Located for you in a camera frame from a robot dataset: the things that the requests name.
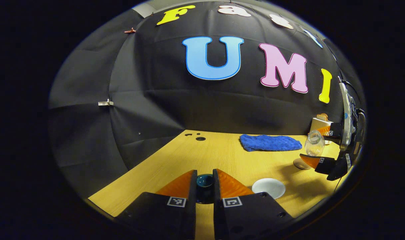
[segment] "blue cloth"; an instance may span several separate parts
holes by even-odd
[[[240,136],[242,146],[248,152],[253,151],[291,151],[302,148],[300,141],[287,136],[271,137],[268,135],[249,136],[243,134]]]

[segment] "glass jar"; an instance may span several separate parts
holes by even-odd
[[[306,154],[309,156],[321,156],[324,145],[324,137],[318,130],[313,130],[308,133],[308,138],[305,141]]]

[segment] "pink letter m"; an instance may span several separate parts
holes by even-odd
[[[294,75],[294,82],[291,88],[300,93],[307,93],[308,87],[306,86],[306,59],[293,53],[290,61],[287,63],[280,50],[271,44],[261,43],[259,47],[265,52],[266,57],[266,73],[260,79],[260,83],[268,87],[278,87],[279,81],[286,88],[291,82]],[[276,79],[276,70],[278,70],[280,79]]]

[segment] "white plate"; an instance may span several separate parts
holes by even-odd
[[[277,199],[285,193],[285,186],[277,179],[259,179],[253,183],[252,191],[267,192],[273,199]]]

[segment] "metal clip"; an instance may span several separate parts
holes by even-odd
[[[106,102],[99,102],[99,106],[112,106],[114,102],[111,102],[109,99]]]

